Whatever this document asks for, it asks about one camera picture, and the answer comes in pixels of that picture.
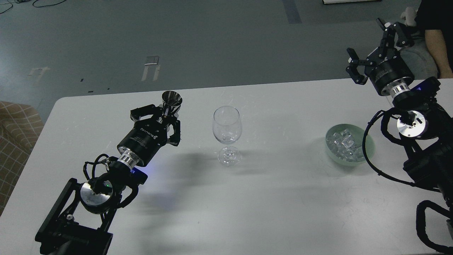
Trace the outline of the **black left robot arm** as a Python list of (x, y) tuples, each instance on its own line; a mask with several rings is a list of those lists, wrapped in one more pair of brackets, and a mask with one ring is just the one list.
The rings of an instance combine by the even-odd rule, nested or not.
[(165, 145), (178, 146), (181, 100), (131, 110), (131, 131), (119, 142), (118, 157), (99, 155), (85, 162), (86, 181), (71, 178), (35, 235), (41, 255), (106, 255), (109, 228), (121, 208), (137, 197), (147, 166)]

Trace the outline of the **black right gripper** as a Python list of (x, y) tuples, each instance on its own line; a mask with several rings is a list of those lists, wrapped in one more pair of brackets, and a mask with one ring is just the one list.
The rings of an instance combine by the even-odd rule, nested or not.
[[(359, 85), (366, 84), (370, 79), (380, 96), (388, 96), (390, 89), (395, 84), (410, 85), (414, 81), (414, 74), (396, 50), (413, 47), (415, 42), (410, 34), (410, 29), (401, 22), (390, 23), (377, 18), (376, 23), (383, 31), (378, 47), (364, 60), (358, 57), (353, 48), (347, 48), (350, 59), (346, 72)], [(380, 49), (393, 50), (389, 50), (390, 55), (385, 56), (383, 53), (379, 53)], [(359, 66), (365, 67), (365, 75), (358, 71)]]

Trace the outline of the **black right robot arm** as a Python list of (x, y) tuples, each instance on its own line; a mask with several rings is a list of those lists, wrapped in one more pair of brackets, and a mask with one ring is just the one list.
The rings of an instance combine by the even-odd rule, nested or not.
[(437, 103), (440, 81), (436, 77), (429, 77), (409, 88), (414, 75), (400, 55), (401, 48), (414, 45), (408, 28), (400, 22), (392, 24), (382, 19), (377, 19), (377, 24), (383, 31), (382, 39), (364, 60), (357, 56), (354, 49), (347, 49), (350, 60), (346, 71), (350, 78), (360, 85), (371, 81), (380, 96), (392, 98), (393, 107), (378, 111), (367, 124), (362, 145), (366, 145), (370, 128), (381, 119), (382, 135), (390, 142), (403, 146), (408, 158), (403, 163), (403, 170), (412, 181), (400, 180), (375, 167), (365, 147), (362, 149), (364, 157), (379, 176), (443, 195), (447, 208), (430, 200), (417, 205), (416, 232), (427, 247), (451, 255), (452, 247), (436, 244), (428, 238), (425, 211), (430, 208), (446, 217), (449, 233), (452, 233), (452, 117)]

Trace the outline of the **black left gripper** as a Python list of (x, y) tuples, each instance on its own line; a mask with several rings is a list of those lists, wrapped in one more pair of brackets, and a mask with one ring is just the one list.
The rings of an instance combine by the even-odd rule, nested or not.
[(177, 147), (181, 141), (180, 120), (170, 115), (163, 116), (163, 108), (150, 104), (130, 111), (130, 118), (134, 123), (133, 129), (117, 145), (118, 151), (123, 154), (132, 152), (137, 158), (136, 166), (144, 167), (166, 144)]

